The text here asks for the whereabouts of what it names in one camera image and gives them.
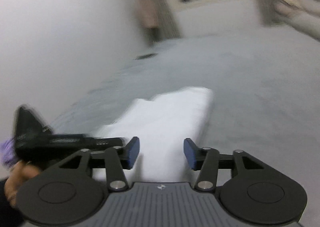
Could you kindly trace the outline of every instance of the silver screw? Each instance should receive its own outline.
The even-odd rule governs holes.
[[[198,187],[203,190],[210,189],[213,187],[213,183],[211,183],[210,181],[201,181],[198,183]]]
[[[113,189],[121,189],[125,187],[125,182],[117,180],[110,183],[110,187]]]

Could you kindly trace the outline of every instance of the purple fuzzy object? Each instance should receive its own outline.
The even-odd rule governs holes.
[[[4,166],[11,168],[19,159],[14,152],[14,140],[9,139],[0,144],[0,152],[2,153],[1,162]]]

